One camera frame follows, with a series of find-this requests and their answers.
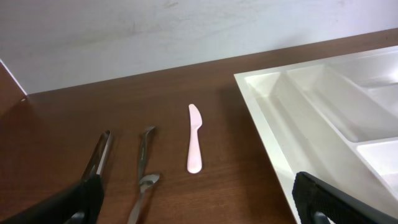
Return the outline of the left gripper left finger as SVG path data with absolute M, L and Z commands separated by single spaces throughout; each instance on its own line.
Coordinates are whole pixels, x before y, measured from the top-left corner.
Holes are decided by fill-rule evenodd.
M 95 224 L 104 200 L 98 174 L 13 215 L 2 223 L 92 223 Z

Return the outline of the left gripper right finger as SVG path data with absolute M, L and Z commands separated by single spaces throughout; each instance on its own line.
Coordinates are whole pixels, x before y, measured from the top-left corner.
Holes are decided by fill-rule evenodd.
M 301 223 L 397 224 L 389 216 L 307 172 L 296 173 L 292 196 Z

